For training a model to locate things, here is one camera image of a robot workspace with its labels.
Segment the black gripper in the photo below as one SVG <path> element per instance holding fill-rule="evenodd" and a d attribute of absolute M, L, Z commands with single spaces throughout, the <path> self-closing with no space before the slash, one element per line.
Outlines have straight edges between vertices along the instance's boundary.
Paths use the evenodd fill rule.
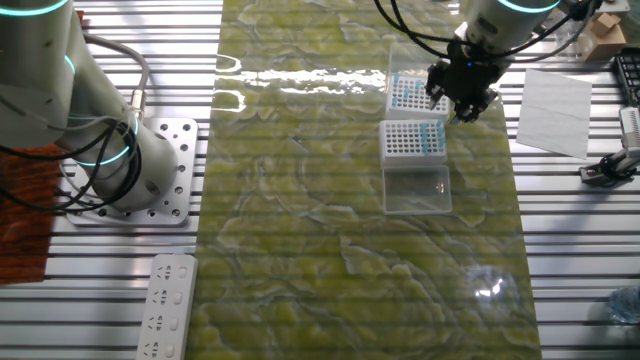
<path fill-rule="evenodd" d="M 490 86 L 503 75 L 503 63 L 472 59 L 461 44 L 447 46 L 449 62 L 439 60 L 428 70 L 425 93 L 433 110 L 442 96 L 454 102 L 450 124 L 473 123 L 498 97 Z"/>

